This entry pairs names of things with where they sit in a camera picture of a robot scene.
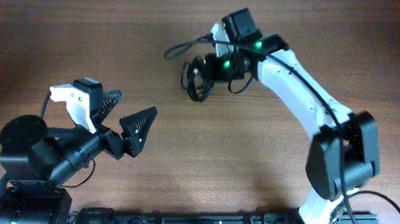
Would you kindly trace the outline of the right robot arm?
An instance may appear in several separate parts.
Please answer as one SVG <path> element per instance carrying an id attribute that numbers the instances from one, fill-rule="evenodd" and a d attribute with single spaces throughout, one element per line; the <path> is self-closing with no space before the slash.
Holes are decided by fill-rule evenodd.
<path id="1" fill-rule="evenodd" d="M 312 142 L 305 171 L 312 188 L 292 224 L 334 224 L 347 198 L 379 173 L 374 117 L 353 113 L 327 93 L 286 41 L 262 35 L 246 8 L 213 24 L 202 41 L 215 52 L 188 66 L 182 85 L 189 97 L 203 102 L 216 83 L 231 84 L 246 73 L 275 93 Z"/>

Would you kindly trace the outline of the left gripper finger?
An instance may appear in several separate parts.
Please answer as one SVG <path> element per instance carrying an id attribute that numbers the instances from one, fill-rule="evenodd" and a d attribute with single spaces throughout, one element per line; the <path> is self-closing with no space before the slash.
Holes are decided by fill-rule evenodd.
<path id="1" fill-rule="evenodd" d="M 121 137 L 124 153 L 135 158 L 142 152 L 157 113 L 157 107 L 153 106 L 119 119 L 119 124 L 123 130 Z"/>
<path id="2" fill-rule="evenodd" d="M 102 106 L 98 109 L 95 117 L 96 122 L 103 122 L 114 107 L 121 100 L 123 94 L 120 90 L 113 90 L 103 93 Z"/>

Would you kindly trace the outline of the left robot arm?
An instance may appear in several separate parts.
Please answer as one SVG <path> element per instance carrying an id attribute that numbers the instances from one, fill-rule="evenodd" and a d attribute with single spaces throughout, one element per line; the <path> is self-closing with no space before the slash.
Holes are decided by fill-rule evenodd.
<path id="1" fill-rule="evenodd" d="M 69 83 L 50 88 L 64 102 L 73 128 L 50 128 L 40 116 L 19 116 L 0 132 L 0 224 L 67 224 L 71 196 L 66 181 L 95 165 L 106 152 L 118 160 L 142 152 L 157 116 L 155 106 L 119 120 L 116 133 L 102 122 L 121 100 L 120 91 L 83 91 Z"/>

